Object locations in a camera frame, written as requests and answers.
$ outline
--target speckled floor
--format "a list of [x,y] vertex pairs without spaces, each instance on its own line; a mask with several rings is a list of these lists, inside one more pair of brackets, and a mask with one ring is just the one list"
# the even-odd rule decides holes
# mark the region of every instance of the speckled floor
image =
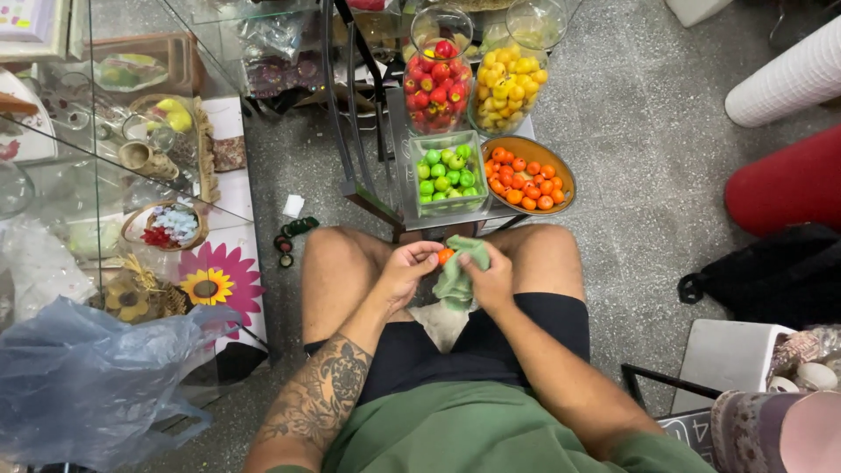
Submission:
[[[727,176],[841,121],[810,109],[746,130],[724,114],[727,92],[773,57],[766,41],[775,21],[771,5],[737,0],[684,29],[660,0],[584,0],[553,56],[534,128],[569,163],[579,195],[569,211],[545,221],[578,237],[593,365],[615,380],[622,362],[676,375],[692,321],[724,317],[709,300],[681,305],[674,287],[681,275],[749,241],[722,207]],[[146,471],[239,471],[269,402],[303,363],[299,268],[278,271],[271,245],[290,220],[281,215],[287,194],[303,195],[304,213],[324,225],[389,234],[339,196],[341,164],[324,112],[293,110],[246,123],[269,342],[279,360],[209,406],[214,426]],[[366,144],[373,153],[372,136]],[[375,179],[382,183],[384,173]],[[671,390],[643,389],[650,413],[669,410]]]

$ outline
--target black shorts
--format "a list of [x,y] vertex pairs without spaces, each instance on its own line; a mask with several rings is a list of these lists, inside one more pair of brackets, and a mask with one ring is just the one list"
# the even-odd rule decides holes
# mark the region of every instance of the black shorts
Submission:
[[[590,324],[581,300],[544,292],[515,294],[514,302],[540,328],[590,361]],[[326,340],[304,345],[312,356]],[[514,350],[487,312],[470,313],[450,353],[441,353],[419,322],[385,324],[358,406],[438,381],[498,381],[530,387]]]

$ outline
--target tattooed arm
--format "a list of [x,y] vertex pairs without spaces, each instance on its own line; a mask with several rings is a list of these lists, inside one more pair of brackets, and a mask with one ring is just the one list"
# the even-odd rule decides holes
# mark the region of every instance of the tattooed arm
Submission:
[[356,405],[388,319],[415,295],[443,246],[417,242],[394,251],[371,293],[315,356],[281,388],[243,473],[279,465],[319,471],[324,453]]

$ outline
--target man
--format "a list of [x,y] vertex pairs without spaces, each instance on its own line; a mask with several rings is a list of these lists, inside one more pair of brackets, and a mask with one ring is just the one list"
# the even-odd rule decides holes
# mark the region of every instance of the man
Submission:
[[560,226],[486,238],[459,260],[481,310],[441,354],[405,305],[437,242],[393,249],[314,232],[302,268],[304,349],[245,473],[712,473],[590,367],[578,248]]

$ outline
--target green t-shirt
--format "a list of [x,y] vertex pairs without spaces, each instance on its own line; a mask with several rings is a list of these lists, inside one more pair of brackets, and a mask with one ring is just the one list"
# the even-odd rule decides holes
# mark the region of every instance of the green t-shirt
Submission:
[[[666,435],[637,433],[611,461],[590,458],[575,434],[531,396],[491,381],[433,383],[353,411],[323,473],[715,473]],[[280,465],[267,473],[307,473]]]

